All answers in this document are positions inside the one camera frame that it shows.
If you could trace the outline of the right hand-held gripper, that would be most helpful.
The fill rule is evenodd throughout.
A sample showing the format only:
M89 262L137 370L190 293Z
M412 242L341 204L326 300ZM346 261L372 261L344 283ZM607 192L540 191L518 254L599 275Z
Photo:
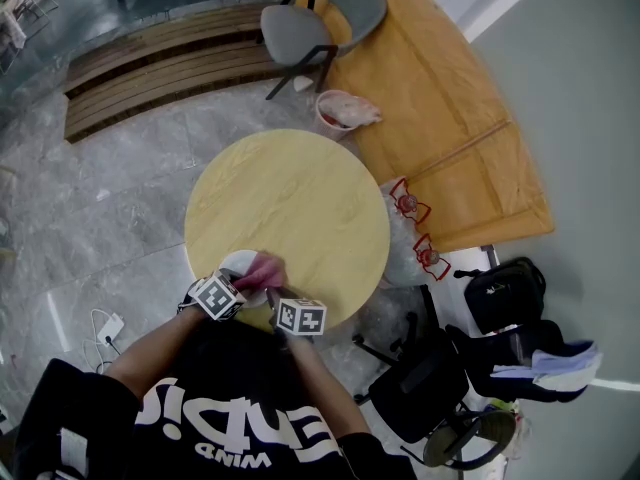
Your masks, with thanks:
M265 289L276 327L296 336L320 336L324 333L327 307L317 300L281 298L275 287Z

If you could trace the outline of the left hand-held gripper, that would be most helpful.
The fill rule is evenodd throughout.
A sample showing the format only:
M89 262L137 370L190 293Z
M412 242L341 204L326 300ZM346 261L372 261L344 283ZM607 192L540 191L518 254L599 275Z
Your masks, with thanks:
M245 297L232 284L239 279L238 272L222 267L198 280L188 295L213 320L229 320L245 305Z

